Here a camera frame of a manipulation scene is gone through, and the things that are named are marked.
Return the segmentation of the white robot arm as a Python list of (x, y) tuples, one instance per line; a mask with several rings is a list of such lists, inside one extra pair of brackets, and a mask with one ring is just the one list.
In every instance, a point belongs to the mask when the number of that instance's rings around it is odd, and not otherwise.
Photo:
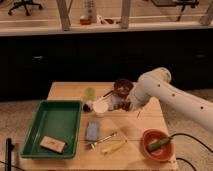
[(143, 73), (129, 93), (133, 108), (142, 108), (151, 97), (170, 105), (213, 134), (213, 103), (170, 84), (171, 73), (159, 67)]

